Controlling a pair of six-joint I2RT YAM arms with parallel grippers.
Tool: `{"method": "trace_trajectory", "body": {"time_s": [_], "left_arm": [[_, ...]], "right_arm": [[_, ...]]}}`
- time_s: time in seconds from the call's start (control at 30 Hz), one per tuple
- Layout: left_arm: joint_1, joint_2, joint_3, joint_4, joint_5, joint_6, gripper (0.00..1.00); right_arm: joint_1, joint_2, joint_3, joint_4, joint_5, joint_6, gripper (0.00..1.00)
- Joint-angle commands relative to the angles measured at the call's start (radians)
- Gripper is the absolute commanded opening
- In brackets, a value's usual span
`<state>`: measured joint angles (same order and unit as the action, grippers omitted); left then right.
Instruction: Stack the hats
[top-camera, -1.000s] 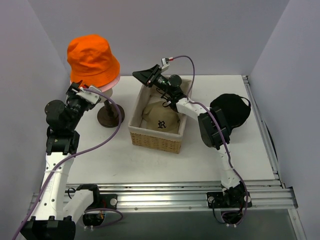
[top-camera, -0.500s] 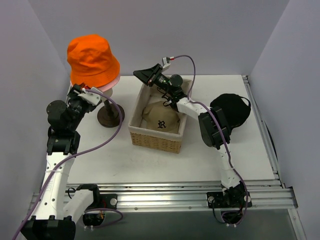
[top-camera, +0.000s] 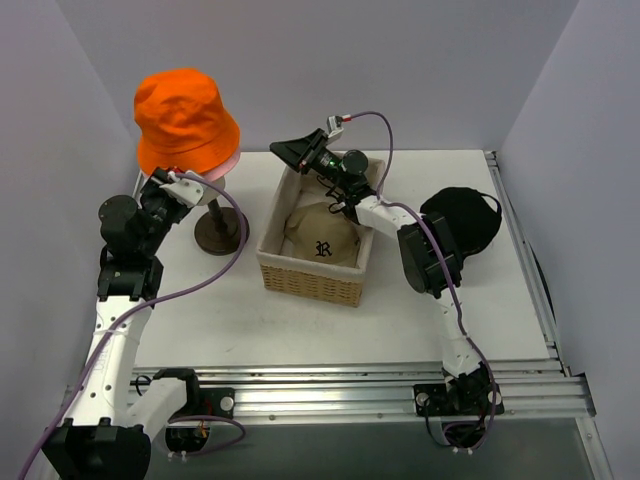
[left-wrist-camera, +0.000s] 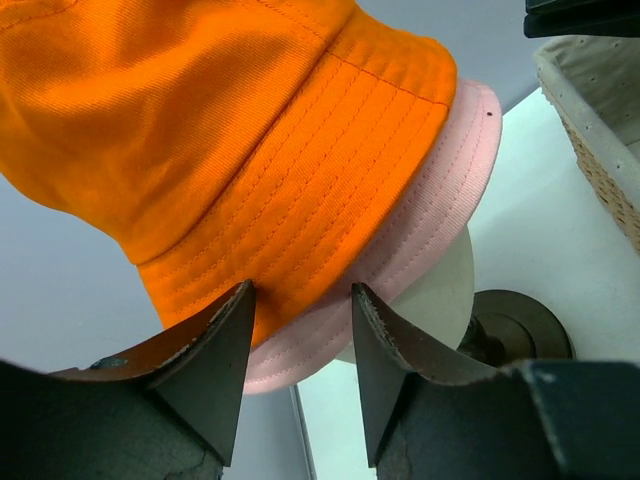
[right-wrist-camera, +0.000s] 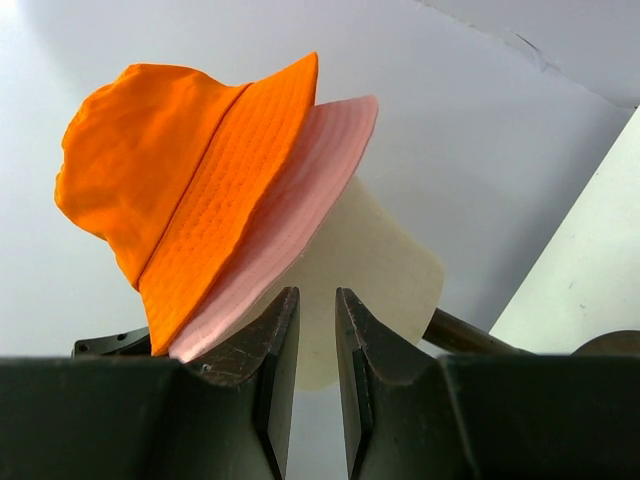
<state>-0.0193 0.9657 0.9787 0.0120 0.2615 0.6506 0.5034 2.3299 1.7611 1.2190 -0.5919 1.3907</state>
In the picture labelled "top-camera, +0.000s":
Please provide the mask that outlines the orange hat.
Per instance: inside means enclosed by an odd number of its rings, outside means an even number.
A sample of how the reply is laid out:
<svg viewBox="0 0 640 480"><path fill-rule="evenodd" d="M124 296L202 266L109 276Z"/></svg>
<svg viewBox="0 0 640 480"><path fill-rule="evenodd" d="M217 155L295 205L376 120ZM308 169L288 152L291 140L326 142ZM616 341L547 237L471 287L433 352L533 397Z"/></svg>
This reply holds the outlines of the orange hat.
<svg viewBox="0 0 640 480"><path fill-rule="evenodd" d="M133 106L140 129L137 160L147 176L160 167L203 177L240 149L239 126L225 108L216 82L195 68L145 78Z"/></svg>

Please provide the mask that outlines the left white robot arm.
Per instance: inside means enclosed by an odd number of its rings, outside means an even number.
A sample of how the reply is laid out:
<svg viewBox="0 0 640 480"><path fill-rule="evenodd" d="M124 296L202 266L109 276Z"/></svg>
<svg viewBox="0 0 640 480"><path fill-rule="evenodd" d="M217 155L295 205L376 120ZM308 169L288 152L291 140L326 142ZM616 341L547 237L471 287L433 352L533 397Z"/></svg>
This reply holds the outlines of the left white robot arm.
<svg viewBox="0 0 640 480"><path fill-rule="evenodd" d="M104 247L93 339L80 382L41 447L62 479L144 478L169 418L201 409L191 371L163 373L133 405L127 401L163 275L157 252L202 196L201 186L156 169L139 197L116 195L99 208Z"/></svg>

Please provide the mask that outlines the beige cap with R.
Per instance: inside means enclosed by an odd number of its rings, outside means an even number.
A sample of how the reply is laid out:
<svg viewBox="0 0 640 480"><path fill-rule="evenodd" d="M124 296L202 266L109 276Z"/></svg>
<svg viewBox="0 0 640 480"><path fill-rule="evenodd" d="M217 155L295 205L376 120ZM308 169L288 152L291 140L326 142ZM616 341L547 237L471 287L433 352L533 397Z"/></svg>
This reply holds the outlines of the beige cap with R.
<svg viewBox="0 0 640 480"><path fill-rule="evenodd" d="M323 202L294 210L286 221L284 236L293 258L354 268L360 237L353 223L333 214Z"/></svg>

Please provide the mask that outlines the pink hat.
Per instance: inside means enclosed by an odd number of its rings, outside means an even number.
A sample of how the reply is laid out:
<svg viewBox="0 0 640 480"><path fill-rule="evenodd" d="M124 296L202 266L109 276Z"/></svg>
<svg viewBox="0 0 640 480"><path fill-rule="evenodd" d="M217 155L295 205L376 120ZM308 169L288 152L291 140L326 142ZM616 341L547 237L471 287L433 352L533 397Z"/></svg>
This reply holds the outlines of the pink hat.
<svg viewBox="0 0 640 480"><path fill-rule="evenodd" d="M239 163L240 158L241 150L236 149L225 162L203 173L203 177L209 181L216 181L220 178L223 178L236 167L236 165Z"/></svg>

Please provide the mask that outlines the black cap with R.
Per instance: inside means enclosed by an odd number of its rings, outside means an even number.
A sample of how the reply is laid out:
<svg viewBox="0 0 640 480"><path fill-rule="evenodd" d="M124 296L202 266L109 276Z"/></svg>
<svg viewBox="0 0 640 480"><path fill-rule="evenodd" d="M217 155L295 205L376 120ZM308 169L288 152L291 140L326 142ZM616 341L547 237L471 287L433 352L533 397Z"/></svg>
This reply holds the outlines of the black cap with R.
<svg viewBox="0 0 640 480"><path fill-rule="evenodd" d="M437 213L445 219L462 261L491 244L503 217L497 198L470 187L440 190L421 205L420 213Z"/></svg>

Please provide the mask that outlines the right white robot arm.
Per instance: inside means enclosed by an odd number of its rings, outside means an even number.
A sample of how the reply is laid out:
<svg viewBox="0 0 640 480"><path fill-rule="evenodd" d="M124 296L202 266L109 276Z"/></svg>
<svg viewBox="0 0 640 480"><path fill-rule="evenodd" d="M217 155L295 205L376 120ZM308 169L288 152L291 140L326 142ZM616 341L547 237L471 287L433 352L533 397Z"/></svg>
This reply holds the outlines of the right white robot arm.
<svg viewBox="0 0 640 480"><path fill-rule="evenodd" d="M447 187L413 211L379 195L366 172L368 157L359 150L332 152L321 129L298 139L273 142L269 150L302 175L325 182L334 212L397 241L403 272L411 288L461 309L457 290L465 260L484 251L497 236L502 206L492 195L470 187Z"/></svg>

